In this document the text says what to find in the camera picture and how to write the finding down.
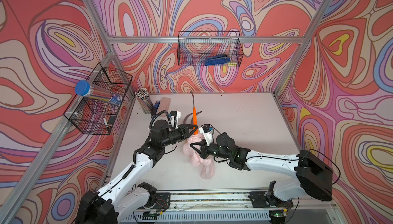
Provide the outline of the orange handled sickle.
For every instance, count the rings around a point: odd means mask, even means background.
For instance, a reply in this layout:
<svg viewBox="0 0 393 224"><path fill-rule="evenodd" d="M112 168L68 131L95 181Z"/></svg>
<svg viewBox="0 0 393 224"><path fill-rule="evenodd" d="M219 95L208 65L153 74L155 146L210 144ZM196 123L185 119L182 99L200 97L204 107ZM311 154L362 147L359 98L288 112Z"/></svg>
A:
<svg viewBox="0 0 393 224"><path fill-rule="evenodd" d="M192 95L192 102L193 102L192 122L193 122L193 125L197 125L198 124L198 120L197 120L197 112L196 112L196 107L195 107L193 91L190 91L190 94Z"/></svg>

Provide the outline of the pink rag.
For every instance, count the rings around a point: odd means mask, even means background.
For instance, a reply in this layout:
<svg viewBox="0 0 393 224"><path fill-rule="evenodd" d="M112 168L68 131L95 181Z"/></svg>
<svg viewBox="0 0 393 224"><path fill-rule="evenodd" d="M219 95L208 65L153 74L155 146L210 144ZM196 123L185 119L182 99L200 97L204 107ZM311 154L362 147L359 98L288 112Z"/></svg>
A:
<svg viewBox="0 0 393 224"><path fill-rule="evenodd" d="M190 144L195 143L195 142L200 142L203 139L204 139L204 136L201 134L193 135L190 138L188 138L182 148L183 154L190 158L190 156L191 156ZM214 176L215 165L212 160L212 157L208 157L207 159L202 158L200 160L192 160L190 158L190 162L194 167L199 167L199 166L203 167L202 172L201 172L201 178L203 178L205 180L209 180Z"/></svg>

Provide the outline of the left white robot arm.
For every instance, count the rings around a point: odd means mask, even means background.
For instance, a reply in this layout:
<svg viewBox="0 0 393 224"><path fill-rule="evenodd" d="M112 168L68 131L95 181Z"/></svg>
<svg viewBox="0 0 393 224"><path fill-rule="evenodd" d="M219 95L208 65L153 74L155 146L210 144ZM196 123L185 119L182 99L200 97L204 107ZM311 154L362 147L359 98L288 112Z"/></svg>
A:
<svg viewBox="0 0 393 224"><path fill-rule="evenodd" d="M129 212L154 204L155 188L143 183L133 194L129 191L165 154L165 148L190 138L197 125L170 126L167 120L151 122L144 144L133 153L132 162L96 192L88 191L80 201L75 224L118 224Z"/></svg>

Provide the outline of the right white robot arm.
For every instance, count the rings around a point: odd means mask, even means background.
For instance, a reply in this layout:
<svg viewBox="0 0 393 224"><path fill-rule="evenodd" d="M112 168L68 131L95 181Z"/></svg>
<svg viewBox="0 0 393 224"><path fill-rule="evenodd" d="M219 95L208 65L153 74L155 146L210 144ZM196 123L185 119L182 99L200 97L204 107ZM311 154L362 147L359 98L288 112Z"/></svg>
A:
<svg viewBox="0 0 393 224"><path fill-rule="evenodd" d="M190 147L203 159L222 158L229 167L239 171L262 170L288 176L284 181L270 183L266 193L269 200L289 201L304 195L321 201L332 200L333 170L309 151L291 155L262 153L237 146L225 132L215 142L203 139Z"/></svg>

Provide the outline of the pink case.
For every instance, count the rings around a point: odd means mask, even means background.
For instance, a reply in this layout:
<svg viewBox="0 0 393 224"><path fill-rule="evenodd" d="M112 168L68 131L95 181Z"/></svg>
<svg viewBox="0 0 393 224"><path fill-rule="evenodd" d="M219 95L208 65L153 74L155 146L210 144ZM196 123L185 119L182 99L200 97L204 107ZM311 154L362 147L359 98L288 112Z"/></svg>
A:
<svg viewBox="0 0 393 224"><path fill-rule="evenodd" d="M160 112L162 112L164 110L168 111L170 104L171 104L171 99L170 98L166 98L166 97L162 98L160 100L160 104L158 106L157 113L160 113Z"/></svg>

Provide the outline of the blue stapler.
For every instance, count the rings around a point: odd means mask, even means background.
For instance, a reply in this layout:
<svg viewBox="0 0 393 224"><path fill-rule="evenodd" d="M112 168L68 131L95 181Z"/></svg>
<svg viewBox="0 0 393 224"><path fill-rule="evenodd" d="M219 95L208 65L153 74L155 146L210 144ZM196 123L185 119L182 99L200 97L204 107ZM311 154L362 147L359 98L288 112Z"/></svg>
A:
<svg viewBox="0 0 393 224"><path fill-rule="evenodd" d="M160 101L156 101L155 104L153 105L153 108L150 111L151 118L154 118L157 115L160 103L161 103Z"/></svg>

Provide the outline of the cup of pencils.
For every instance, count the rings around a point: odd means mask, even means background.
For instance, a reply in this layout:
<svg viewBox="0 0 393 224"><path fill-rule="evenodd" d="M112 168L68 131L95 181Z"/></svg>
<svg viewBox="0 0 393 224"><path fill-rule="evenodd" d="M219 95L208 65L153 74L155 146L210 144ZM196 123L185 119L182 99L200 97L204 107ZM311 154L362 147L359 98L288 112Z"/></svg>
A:
<svg viewBox="0 0 393 224"><path fill-rule="evenodd" d="M154 105L150 99L149 92L146 88L139 88L136 92L135 95L139 101L139 104L142 107L142 110L144 111L145 114L150 114Z"/></svg>

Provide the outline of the blue tool in basket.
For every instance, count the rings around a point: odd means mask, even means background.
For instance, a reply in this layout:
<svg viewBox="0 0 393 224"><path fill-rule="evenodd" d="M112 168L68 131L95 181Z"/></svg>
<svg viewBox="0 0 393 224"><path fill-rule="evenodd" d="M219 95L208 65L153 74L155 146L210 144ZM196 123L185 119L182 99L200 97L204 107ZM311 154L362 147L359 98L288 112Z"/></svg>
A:
<svg viewBox="0 0 393 224"><path fill-rule="evenodd" d="M216 55L204 60L205 66L212 66L212 65L222 65L226 64L230 61L230 58L227 55Z"/></svg>

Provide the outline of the yellow item in basket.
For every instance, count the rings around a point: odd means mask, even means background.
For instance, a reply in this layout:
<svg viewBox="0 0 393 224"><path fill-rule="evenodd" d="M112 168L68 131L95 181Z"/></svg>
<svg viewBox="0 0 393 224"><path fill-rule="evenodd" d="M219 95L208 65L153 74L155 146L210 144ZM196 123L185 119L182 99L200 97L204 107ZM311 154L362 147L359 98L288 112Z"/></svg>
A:
<svg viewBox="0 0 393 224"><path fill-rule="evenodd" d="M238 63L237 62L228 62L227 66L228 67L238 67Z"/></svg>

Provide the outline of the clear tube blue cap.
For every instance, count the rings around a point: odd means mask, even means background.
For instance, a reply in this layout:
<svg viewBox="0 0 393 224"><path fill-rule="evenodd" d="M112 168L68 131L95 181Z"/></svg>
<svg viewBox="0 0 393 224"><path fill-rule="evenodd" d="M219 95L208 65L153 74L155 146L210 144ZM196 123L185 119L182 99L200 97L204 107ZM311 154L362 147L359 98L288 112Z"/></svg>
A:
<svg viewBox="0 0 393 224"><path fill-rule="evenodd" d="M75 88L75 93L79 96L87 97L90 99L100 100L102 102L120 106L122 103L122 96L114 93L108 89L91 84L86 80L80 80Z"/></svg>

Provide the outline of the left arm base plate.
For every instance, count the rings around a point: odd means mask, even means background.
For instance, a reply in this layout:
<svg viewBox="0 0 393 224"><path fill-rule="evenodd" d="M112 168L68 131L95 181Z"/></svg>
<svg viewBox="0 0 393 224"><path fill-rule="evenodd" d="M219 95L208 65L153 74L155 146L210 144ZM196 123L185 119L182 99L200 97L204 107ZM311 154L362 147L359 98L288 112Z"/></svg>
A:
<svg viewBox="0 0 393 224"><path fill-rule="evenodd" d="M155 199L150 198L145 206L141 206L138 210L160 210L165 211L170 208L171 205L171 193L170 192L158 192L155 195Z"/></svg>

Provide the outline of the aluminium rail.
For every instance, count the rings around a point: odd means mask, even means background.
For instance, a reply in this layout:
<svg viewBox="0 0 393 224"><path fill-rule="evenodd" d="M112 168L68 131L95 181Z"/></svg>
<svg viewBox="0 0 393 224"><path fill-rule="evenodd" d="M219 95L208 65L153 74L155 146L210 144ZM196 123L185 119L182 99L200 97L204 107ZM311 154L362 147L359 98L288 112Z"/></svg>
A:
<svg viewBox="0 0 393 224"><path fill-rule="evenodd" d="M170 208L129 212L119 224L343 224L335 204L295 198L291 209L253 208L248 190L170 191Z"/></svg>

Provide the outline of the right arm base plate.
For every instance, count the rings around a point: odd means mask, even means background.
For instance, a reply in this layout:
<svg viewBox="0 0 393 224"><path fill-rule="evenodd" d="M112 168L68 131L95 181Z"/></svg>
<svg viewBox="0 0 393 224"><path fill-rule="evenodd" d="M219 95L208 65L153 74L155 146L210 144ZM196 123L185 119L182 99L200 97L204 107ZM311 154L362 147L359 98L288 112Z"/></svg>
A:
<svg viewBox="0 0 393 224"><path fill-rule="evenodd" d="M250 192L248 198L251 200L253 208L279 208L279 209L291 209L293 205L292 200L283 201L269 195L265 191L253 191Z"/></svg>

